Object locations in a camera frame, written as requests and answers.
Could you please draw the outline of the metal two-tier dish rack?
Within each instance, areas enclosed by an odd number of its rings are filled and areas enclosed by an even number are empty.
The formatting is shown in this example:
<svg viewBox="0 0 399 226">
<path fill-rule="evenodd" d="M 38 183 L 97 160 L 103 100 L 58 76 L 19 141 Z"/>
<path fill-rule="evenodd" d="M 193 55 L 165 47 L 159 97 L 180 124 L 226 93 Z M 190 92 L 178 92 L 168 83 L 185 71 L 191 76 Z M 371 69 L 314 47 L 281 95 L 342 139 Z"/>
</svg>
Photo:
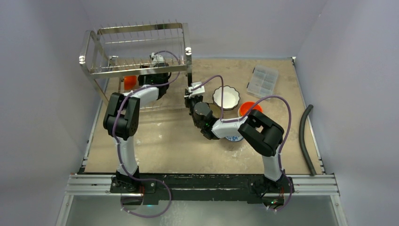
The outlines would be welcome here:
<svg viewBox="0 0 399 226">
<path fill-rule="evenodd" d="M 171 72 L 170 78 L 179 78 L 170 85 L 161 100 L 145 105 L 142 110 L 183 108 L 178 98 L 192 82 L 192 47 L 186 23 L 115 24 L 88 30 L 84 34 L 78 62 L 102 102 L 107 104 L 111 90 L 100 85 L 100 81 L 112 81 L 116 91 L 128 92 L 124 90 L 124 77 L 135 75 L 138 78 L 140 74 L 149 73 L 149 68 L 139 67 L 153 66 L 152 52 L 162 55 L 164 64 L 169 64 L 159 67 L 161 72 Z"/>
</svg>

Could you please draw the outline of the white fluted bowl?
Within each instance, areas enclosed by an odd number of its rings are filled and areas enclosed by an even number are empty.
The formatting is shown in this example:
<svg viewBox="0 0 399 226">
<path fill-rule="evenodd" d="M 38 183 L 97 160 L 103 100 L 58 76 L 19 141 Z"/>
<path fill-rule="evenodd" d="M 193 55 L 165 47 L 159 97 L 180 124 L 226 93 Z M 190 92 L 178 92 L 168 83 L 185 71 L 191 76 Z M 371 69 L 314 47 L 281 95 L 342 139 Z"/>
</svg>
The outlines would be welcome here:
<svg viewBox="0 0 399 226">
<path fill-rule="evenodd" d="M 223 111 L 232 111 L 232 110 L 234 110 L 234 109 L 236 109 L 238 106 L 236 105 L 236 106 L 231 106 L 231 107 L 227 107 L 227 108 L 225 108 L 225 107 L 220 107 L 220 109 L 221 110 L 223 110 Z"/>
<path fill-rule="evenodd" d="M 238 106 L 240 101 L 240 93 L 233 87 L 224 86 L 214 90 L 212 99 L 218 107 Z"/>
</svg>

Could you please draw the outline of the red-orange bowl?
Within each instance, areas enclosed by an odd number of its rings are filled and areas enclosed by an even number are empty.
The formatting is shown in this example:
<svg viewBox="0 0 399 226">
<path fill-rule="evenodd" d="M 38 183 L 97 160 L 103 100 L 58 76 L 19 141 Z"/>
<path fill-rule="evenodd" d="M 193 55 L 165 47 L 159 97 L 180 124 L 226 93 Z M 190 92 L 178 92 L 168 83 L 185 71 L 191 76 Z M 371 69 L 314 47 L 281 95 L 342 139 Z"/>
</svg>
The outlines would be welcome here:
<svg viewBox="0 0 399 226">
<path fill-rule="evenodd" d="M 137 77 L 135 75 L 126 76 L 123 79 L 124 90 L 132 90 L 137 84 Z"/>
<path fill-rule="evenodd" d="M 263 109 L 260 105 L 256 105 L 252 108 L 252 106 L 254 105 L 254 102 L 244 102 L 238 109 L 238 116 L 242 117 L 243 115 L 245 115 L 246 113 L 249 113 L 251 110 L 258 110 L 260 112 L 263 112 Z"/>
</svg>

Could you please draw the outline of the white blue floral bowl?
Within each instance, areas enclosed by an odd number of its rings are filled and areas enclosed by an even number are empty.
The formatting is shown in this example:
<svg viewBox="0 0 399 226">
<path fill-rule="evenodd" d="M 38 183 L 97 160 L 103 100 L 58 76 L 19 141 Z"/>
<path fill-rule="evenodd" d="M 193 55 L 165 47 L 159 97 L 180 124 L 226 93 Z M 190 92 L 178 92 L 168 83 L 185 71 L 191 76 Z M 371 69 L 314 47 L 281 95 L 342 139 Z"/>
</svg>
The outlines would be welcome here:
<svg viewBox="0 0 399 226">
<path fill-rule="evenodd" d="M 239 142 L 242 141 L 244 138 L 242 136 L 228 136 L 225 137 L 230 142 Z"/>
</svg>

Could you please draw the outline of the brown speckled bowl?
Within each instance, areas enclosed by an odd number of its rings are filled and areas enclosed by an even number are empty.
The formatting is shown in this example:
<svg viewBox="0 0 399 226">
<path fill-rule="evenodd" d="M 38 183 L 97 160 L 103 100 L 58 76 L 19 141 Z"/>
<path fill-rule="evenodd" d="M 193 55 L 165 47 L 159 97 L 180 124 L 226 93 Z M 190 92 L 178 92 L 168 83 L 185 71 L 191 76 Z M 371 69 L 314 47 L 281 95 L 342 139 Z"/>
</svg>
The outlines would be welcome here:
<svg viewBox="0 0 399 226">
<path fill-rule="evenodd" d="M 213 113 L 213 116 L 216 118 L 220 118 L 221 116 L 221 108 L 218 107 L 217 105 L 213 104 L 213 103 L 209 103 L 209 108 Z"/>
</svg>

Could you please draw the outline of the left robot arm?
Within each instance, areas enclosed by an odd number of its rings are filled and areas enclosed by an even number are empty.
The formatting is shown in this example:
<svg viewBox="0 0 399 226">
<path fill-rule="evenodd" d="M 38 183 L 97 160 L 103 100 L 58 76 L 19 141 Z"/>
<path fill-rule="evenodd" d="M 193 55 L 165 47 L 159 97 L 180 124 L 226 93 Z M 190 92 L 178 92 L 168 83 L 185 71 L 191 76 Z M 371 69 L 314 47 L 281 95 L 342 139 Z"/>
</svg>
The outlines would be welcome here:
<svg viewBox="0 0 399 226">
<path fill-rule="evenodd" d="M 106 108 L 103 127 L 114 139 L 119 165 L 111 192 L 138 192 L 143 187 L 135 157 L 134 135 L 139 126 L 140 108 L 166 94 L 171 72 L 140 75 L 139 88 L 128 93 L 113 92 Z"/>
</svg>

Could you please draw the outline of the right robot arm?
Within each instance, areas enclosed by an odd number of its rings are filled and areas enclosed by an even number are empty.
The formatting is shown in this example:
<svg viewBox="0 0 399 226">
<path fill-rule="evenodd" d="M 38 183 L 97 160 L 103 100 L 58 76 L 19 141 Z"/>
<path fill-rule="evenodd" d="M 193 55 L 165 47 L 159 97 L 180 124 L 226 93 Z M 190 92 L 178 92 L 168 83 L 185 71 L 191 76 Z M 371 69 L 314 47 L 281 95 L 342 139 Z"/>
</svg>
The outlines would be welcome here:
<svg viewBox="0 0 399 226">
<path fill-rule="evenodd" d="M 281 188 L 285 171 L 280 154 L 290 130 L 284 130 L 277 122 L 254 108 L 250 108 L 249 112 L 240 118 L 216 118 L 208 103 L 203 102 L 202 93 L 196 94 L 194 91 L 192 87 L 185 90 L 185 106 L 202 135 L 209 140 L 242 137 L 262 156 L 263 186 L 271 192 Z"/>
</svg>

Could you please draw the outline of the clear plastic organizer box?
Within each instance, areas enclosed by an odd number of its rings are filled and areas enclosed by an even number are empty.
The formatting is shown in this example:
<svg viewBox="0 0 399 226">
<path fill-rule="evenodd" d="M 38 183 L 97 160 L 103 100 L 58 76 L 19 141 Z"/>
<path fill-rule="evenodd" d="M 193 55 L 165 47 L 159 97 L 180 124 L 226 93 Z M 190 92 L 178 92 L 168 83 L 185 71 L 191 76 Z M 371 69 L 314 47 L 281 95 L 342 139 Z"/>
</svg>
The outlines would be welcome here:
<svg viewBox="0 0 399 226">
<path fill-rule="evenodd" d="M 273 95 L 278 76 L 278 70 L 256 65 L 253 68 L 252 77 L 247 84 L 247 92 L 258 98 Z"/>
</svg>

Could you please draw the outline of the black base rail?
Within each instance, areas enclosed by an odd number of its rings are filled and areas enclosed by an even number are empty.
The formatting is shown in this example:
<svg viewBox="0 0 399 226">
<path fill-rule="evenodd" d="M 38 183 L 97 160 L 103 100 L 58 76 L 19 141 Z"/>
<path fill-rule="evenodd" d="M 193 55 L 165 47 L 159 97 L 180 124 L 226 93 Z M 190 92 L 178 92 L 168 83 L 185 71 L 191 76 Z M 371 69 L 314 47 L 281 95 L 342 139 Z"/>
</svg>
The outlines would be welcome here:
<svg viewBox="0 0 399 226">
<path fill-rule="evenodd" d="M 240 201 L 248 204 L 282 206 L 284 195 L 294 192 L 293 180 L 286 177 L 281 187 L 265 187 L 263 174 L 171 174 L 140 173 L 144 179 L 138 192 L 110 192 L 123 197 L 138 195 L 144 205 L 159 201 Z"/>
</svg>

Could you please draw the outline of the aluminium frame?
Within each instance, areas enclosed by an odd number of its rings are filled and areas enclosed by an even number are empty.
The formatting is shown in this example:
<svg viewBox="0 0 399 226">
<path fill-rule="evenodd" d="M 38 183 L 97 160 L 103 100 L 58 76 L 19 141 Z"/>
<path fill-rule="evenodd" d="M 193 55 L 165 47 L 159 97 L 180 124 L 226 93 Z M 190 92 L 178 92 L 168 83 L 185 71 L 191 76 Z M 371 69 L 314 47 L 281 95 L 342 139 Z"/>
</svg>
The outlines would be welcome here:
<svg viewBox="0 0 399 226">
<path fill-rule="evenodd" d="M 333 205 L 333 213 L 339 226 L 348 225 L 342 208 L 340 193 L 334 175 L 292 175 L 295 192 L 293 196 L 328 196 Z M 61 210 L 56 221 L 57 226 L 66 225 L 74 196 L 106 195 L 111 196 L 111 175 L 72 174 L 69 176 Z"/>
</svg>

